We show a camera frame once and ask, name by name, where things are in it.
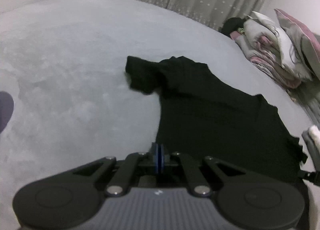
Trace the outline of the black item behind duvet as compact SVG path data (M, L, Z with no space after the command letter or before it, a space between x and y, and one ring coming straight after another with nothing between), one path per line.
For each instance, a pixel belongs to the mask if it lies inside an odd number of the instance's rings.
M220 29L220 33L222 33L225 36L230 37L230 34L232 32L237 31L239 28L244 27L245 21L246 21L246 19L242 19L239 17L229 18L222 25L222 28Z

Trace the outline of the folded floral duvet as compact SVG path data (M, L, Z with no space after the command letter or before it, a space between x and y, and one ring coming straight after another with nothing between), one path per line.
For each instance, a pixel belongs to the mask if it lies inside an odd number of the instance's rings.
M246 59L286 89L312 80L312 71L280 25L264 14L253 14L254 18L230 33Z

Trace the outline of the pink grey pillow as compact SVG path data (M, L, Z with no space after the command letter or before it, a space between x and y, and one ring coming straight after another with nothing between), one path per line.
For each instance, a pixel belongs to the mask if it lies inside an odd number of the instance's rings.
M319 79L319 36L281 9L274 9L280 27L291 39L295 49L307 67Z

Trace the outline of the black t-shirt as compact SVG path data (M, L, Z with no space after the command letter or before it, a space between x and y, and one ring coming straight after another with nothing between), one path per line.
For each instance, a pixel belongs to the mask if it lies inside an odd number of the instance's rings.
M266 99L235 89L186 57L128 57L131 88L159 93L156 142L195 160L211 156L284 182L296 182L307 156Z

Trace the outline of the grey quilted bedspread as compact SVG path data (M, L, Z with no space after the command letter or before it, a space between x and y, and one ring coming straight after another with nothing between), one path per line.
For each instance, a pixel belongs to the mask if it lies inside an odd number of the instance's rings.
M297 102L308 114L312 122L319 127L319 79L301 83L295 89L289 89L287 92L293 101Z

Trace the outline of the white folded garment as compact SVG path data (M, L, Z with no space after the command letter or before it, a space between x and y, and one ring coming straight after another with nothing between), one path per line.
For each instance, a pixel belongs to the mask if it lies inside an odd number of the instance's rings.
M313 142L315 143L317 149L320 151L320 131L316 125L312 125L308 129L308 134L312 138Z

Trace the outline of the round phone stand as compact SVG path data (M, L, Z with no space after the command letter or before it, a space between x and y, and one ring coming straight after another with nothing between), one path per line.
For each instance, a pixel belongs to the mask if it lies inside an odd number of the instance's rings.
M14 100L7 92L0 92L0 132L3 132L14 111Z

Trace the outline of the grey folded garment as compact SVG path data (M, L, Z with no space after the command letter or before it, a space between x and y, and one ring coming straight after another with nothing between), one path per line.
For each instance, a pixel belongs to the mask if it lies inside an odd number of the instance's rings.
M308 131L302 133L302 138L306 143L307 149L309 151L310 157L312 159L315 170L319 171L319 150L314 142L314 140L309 135Z

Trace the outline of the grey bed sheet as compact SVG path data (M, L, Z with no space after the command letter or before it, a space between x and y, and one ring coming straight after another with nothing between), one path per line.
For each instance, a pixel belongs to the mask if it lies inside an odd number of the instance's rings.
M262 94L294 136L303 108L249 63L236 43L196 21L136 0L46 0L1 14L1 90L14 100L1 132L1 229L17 229L15 193L34 180L155 140L156 94L129 88L126 58L184 56L228 85Z

